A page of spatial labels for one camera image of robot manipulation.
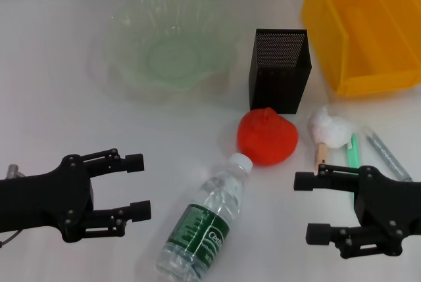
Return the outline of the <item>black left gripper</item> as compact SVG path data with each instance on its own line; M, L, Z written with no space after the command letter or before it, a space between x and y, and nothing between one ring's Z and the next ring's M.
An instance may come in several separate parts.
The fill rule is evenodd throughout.
M128 221L151 219L150 201L93 210L90 178L141 171L144 171L142 154L121 157L117 149L110 149L83 156L68 155L46 174L0 180L0 233L54 227L67 243L123 237Z

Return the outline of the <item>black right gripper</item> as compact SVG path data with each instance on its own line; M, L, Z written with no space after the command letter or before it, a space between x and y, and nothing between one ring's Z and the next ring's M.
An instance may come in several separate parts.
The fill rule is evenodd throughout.
M373 166L358 169L320 164L316 173L296 172L293 189L355 193L355 214L363 227L307 226L308 245L333 243L343 259L398 256L403 239L421 235L421 182L395 181Z

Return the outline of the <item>small beige wooden block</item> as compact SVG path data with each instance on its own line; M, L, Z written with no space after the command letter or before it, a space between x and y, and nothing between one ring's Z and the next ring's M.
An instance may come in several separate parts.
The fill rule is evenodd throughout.
M325 165L327 161L328 147L325 143L318 143L316 145L315 154L315 170L318 170L320 165Z

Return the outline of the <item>green pen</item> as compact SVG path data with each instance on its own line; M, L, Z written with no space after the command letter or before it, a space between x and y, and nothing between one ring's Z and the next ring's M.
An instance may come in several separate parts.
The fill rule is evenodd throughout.
M350 168L360 167L359 139L357 134L352 134L347 143L347 162Z

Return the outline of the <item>white paper ball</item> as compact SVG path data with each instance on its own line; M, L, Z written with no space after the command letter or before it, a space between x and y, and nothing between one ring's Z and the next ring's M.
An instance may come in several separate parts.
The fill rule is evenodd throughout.
M351 140L353 127L349 121L339 116L331 116L328 107L318 109L308 123L309 133L315 144L325 144L330 149L338 149Z

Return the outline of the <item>clear water bottle green label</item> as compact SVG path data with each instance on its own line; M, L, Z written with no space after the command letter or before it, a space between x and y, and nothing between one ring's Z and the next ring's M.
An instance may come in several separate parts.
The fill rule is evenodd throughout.
M211 171L159 252L156 268L167 281L203 282L239 217L252 168L249 157L234 153Z

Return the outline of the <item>red-orange toy orange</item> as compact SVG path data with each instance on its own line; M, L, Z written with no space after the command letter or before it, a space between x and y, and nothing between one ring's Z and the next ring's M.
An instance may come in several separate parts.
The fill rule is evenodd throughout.
M237 148L259 166L273 166L288 159L299 141L294 124L270 107L249 111L237 129Z

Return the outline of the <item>grey marker pen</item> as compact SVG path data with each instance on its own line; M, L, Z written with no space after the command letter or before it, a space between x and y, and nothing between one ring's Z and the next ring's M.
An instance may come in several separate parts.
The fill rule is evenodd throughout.
M374 150L379 154L380 158L391 170L393 175L402 182L413 182L409 173L404 169L402 164L396 159L392 152L388 149L380 137L373 131L366 133L366 138Z

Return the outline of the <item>black mesh pen holder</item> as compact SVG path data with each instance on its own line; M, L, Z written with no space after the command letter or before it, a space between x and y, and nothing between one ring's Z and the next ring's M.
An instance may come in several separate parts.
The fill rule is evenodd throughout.
M249 70L249 107L296 114L312 69L306 30L257 29Z

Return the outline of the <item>pale green glass fruit plate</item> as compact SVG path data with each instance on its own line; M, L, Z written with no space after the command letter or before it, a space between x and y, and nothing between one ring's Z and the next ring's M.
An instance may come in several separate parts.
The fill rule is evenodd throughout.
M161 104L224 88L239 38L235 16L216 0L131 0L95 34L87 72L112 98Z

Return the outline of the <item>silver metal connector stub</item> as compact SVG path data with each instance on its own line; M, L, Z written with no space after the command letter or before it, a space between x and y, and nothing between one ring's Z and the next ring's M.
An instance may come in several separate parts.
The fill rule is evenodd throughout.
M6 179L15 179L24 177L24 174L19 171L16 164L10 164L7 170Z

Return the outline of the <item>yellow plastic bin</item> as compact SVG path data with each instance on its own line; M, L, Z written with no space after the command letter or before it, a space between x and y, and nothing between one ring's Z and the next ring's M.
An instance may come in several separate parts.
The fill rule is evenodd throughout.
M304 0L301 18L336 94L421 84L421 0Z

